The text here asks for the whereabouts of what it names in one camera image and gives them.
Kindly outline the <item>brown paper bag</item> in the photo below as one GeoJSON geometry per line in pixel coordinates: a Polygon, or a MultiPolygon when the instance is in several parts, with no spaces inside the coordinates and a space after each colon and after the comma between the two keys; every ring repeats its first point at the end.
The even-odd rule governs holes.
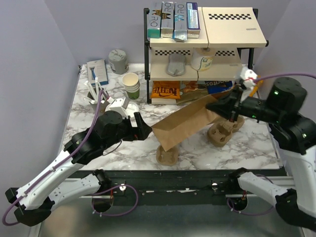
{"type": "Polygon", "coordinates": [[[221,117],[206,108],[208,103],[216,101],[212,95],[207,95],[154,124],[153,133],[163,149],[168,151],[207,125],[219,121],[221,117]]]}

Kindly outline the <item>brown pulp cup carrier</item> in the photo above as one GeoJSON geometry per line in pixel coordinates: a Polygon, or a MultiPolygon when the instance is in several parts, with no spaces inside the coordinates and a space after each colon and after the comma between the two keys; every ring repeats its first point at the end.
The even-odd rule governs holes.
{"type": "Polygon", "coordinates": [[[175,146],[168,151],[165,151],[160,145],[156,152],[156,161],[161,165],[173,166],[177,163],[179,150],[175,146]]]}

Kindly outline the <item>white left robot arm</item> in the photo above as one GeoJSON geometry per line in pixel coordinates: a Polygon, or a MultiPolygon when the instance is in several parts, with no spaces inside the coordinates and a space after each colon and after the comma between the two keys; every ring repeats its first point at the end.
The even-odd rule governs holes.
{"type": "Polygon", "coordinates": [[[104,195],[111,189],[105,171],[97,169],[67,185],[64,180],[100,157],[112,145],[122,141],[144,141],[152,132],[139,112],[134,113],[136,127],[130,118],[116,111],[95,115],[87,130],[75,134],[55,160],[36,178],[20,188],[5,192],[10,207],[16,207],[17,224],[32,227],[43,222],[59,205],[84,195],[104,195]]]}

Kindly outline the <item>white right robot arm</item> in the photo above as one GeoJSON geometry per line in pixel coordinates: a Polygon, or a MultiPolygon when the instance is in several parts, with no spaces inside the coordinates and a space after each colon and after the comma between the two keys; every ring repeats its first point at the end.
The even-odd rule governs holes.
{"type": "Polygon", "coordinates": [[[239,168],[229,175],[228,190],[249,191],[272,205],[289,225],[316,230],[316,124],[301,115],[307,91],[290,77],[279,77],[267,99],[247,97],[244,86],[205,107],[229,121],[239,115],[266,122],[285,155],[295,187],[287,189],[239,168]]]}

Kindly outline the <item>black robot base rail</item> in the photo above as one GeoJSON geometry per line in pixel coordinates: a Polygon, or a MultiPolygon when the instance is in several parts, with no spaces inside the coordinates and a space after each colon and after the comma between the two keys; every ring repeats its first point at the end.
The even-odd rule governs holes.
{"type": "Polygon", "coordinates": [[[229,186],[231,170],[107,170],[112,186],[127,184],[114,191],[115,206],[138,205],[224,205],[226,198],[241,197],[243,191],[229,186]]]}

